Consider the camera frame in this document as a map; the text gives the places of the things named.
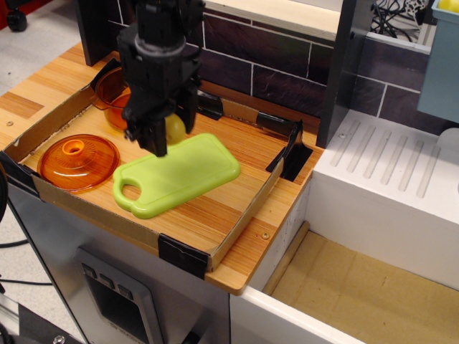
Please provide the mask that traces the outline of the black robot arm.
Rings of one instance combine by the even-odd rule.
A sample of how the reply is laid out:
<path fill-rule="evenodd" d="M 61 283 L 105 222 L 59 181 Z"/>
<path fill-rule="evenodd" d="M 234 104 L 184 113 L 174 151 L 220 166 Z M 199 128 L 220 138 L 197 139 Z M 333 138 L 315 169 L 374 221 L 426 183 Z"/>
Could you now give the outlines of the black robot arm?
<path fill-rule="evenodd" d="M 184 50 L 204 19 L 204 7 L 203 1 L 137 1 L 136 22 L 117 37 L 131 90 L 122 114 L 125 136 L 157 157 L 167 154 L 168 116 L 176 113 L 186 133 L 194 127 L 201 51 L 185 55 Z"/>

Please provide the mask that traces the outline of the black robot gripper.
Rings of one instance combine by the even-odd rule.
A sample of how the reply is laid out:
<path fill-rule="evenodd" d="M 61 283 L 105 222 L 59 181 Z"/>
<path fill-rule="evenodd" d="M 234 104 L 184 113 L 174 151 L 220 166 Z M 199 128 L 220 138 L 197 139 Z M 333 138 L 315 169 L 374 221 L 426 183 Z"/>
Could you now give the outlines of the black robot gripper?
<path fill-rule="evenodd" d="M 125 137 L 140 148 L 164 157 L 167 154 L 165 117 L 176 113 L 189 134 L 199 105 L 199 53 L 184 54 L 183 34 L 165 42 L 148 43 L 138 27 L 123 29 L 118 50 L 131 98 L 123 111 Z"/>

